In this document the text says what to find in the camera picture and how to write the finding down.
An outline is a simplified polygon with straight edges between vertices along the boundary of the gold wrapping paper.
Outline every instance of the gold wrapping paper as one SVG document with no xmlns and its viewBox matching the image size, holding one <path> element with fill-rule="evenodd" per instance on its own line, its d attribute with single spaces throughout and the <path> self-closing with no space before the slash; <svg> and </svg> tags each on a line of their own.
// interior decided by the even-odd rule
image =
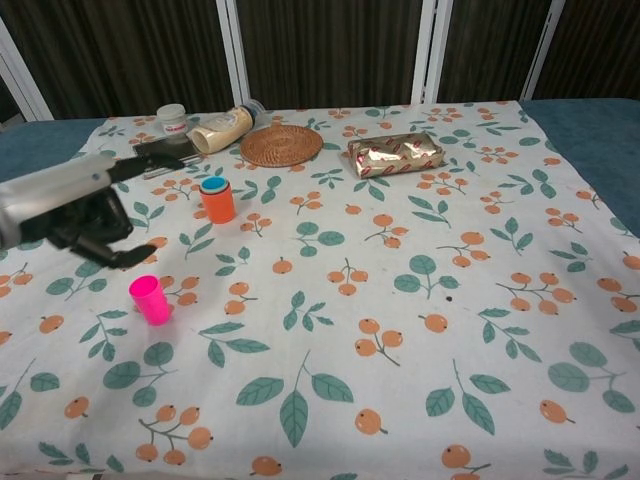
<svg viewBox="0 0 640 480">
<path fill-rule="evenodd" d="M 407 133 L 352 140 L 349 158 L 360 178 L 435 168 L 444 151 L 426 133 Z"/>
</svg>

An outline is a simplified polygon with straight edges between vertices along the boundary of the floral tablecloth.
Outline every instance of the floral tablecloth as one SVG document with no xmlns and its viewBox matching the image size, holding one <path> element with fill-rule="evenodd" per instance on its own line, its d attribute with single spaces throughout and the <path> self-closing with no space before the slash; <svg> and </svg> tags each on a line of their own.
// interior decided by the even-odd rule
<svg viewBox="0 0 640 480">
<path fill-rule="evenodd" d="M 144 264 L 2 253 L 2 472 L 640 478 L 640 244 L 517 103 L 267 117 L 324 149 L 261 169 L 235 145 L 115 186 L 122 245 L 160 247 Z M 446 166 L 356 178 L 350 139 L 408 131 Z M 160 132 L 109 119 L 78 156 Z M 213 174 L 237 218 L 212 227 Z M 128 297 L 142 274 L 164 327 Z"/>
</svg>

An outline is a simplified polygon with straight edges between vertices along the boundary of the round wicker mat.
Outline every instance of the round wicker mat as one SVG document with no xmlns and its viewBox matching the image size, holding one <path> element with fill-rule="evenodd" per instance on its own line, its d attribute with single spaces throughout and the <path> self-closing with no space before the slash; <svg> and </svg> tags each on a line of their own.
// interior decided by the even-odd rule
<svg viewBox="0 0 640 480">
<path fill-rule="evenodd" d="M 323 144 L 322 137 L 309 128 L 274 125 L 247 135 L 240 153 L 260 167 L 289 167 L 313 158 Z"/>
</svg>

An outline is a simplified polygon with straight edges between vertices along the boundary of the orange cup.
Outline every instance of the orange cup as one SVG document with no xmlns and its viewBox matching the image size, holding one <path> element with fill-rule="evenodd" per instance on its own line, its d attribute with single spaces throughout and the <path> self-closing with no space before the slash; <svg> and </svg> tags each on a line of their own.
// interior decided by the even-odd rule
<svg viewBox="0 0 640 480">
<path fill-rule="evenodd" d="M 227 223 L 236 216 L 231 184 L 223 177 L 209 177 L 200 184 L 200 197 L 211 223 Z"/>
</svg>

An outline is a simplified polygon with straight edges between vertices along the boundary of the small white container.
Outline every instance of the small white container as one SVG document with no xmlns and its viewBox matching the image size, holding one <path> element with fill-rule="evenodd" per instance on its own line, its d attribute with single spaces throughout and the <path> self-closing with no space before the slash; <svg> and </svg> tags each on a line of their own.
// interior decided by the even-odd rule
<svg viewBox="0 0 640 480">
<path fill-rule="evenodd" d="M 167 135 L 187 133 L 187 115 L 184 105 L 170 103 L 160 107 L 156 113 L 162 124 L 162 129 Z"/>
</svg>

